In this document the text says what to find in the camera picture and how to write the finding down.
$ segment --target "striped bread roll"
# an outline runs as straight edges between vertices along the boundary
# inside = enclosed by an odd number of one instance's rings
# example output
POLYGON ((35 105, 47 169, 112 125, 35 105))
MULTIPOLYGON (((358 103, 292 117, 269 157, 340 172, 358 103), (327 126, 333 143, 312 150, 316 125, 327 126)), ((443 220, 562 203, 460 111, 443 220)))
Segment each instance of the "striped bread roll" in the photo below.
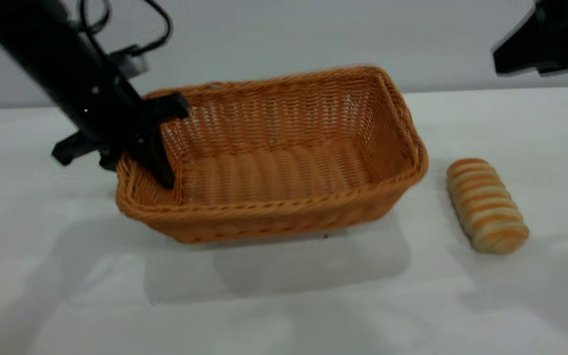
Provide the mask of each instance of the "striped bread roll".
POLYGON ((530 230, 487 161, 458 160, 446 176, 460 223, 477 251, 508 254, 525 243, 530 230))

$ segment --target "table surface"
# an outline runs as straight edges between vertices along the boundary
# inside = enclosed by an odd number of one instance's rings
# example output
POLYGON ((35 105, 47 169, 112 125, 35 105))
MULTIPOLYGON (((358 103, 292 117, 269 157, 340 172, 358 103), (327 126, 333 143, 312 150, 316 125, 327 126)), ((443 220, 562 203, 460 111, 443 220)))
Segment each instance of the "table surface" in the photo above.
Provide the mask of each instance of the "table surface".
POLYGON ((0 354, 568 355, 568 88, 405 95, 428 175, 385 218, 185 246, 120 215, 55 108, 0 110, 0 354), (532 231, 474 252, 445 190, 491 162, 532 231))

